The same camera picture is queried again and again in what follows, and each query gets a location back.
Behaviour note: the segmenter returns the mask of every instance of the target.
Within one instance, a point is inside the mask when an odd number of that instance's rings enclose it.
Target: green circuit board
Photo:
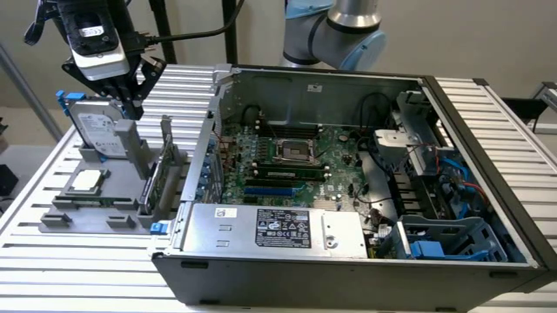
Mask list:
[[[359,206],[359,203],[348,197],[348,185],[352,184],[353,191],[357,190],[364,183],[364,177],[356,164],[356,142],[348,138],[348,133],[349,130],[340,127],[323,127],[313,139],[292,140],[311,141],[316,157],[313,165],[327,166],[329,176],[323,181],[293,181],[293,196],[248,195],[252,202],[245,204],[353,211],[353,206]],[[345,142],[339,140],[340,135],[348,138]],[[221,203],[243,204],[245,182],[253,178],[252,162],[257,160],[260,164],[276,163],[276,142],[288,138],[257,137],[252,130],[232,124],[224,126],[221,139],[225,142],[225,146],[220,145],[224,172]]]

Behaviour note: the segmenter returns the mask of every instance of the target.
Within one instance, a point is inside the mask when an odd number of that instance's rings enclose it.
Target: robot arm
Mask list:
[[[383,51],[377,0],[289,0],[281,66],[368,70]]]
[[[34,45],[44,22],[52,19],[70,48],[61,68],[102,97],[121,103],[124,115],[138,119],[141,102],[165,68],[165,62],[142,58],[149,37],[133,29],[124,0],[38,0],[36,19],[25,33]],[[136,71],[144,75],[137,82]]]

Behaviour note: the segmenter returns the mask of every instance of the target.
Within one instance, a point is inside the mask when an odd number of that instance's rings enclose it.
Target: motherboard chip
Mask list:
[[[313,163],[312,140],[279,140],[276,142],[276,156],[279,162]]]

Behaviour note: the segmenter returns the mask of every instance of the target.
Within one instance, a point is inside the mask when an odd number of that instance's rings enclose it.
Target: power supply label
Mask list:
[[[257,209],[255,244],[276,248],[311,248],[309,212]]]

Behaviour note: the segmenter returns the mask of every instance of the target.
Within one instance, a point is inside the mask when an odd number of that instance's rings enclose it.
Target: black metal pole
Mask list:
[[[236,0],[220,0],[223,6],[223,22],[224,24],[232,17],[236,9]],[[224,32],[224,46],[225,46],[225,62],[237,64],[237,45],[236,45],[236,22]]]
[[[148,4],[150,5],[150,11],[153,11],[156,30],[158,32],[158,36],[169,36],[170,25],[168,22],[168,15],[165,13],[164,0],[148,0]],[[176,51],[173,50],[173,43],[162,42],[160,43],[160,45],[162,47],[164,61],[168,64],[176,64],[177,61]]]

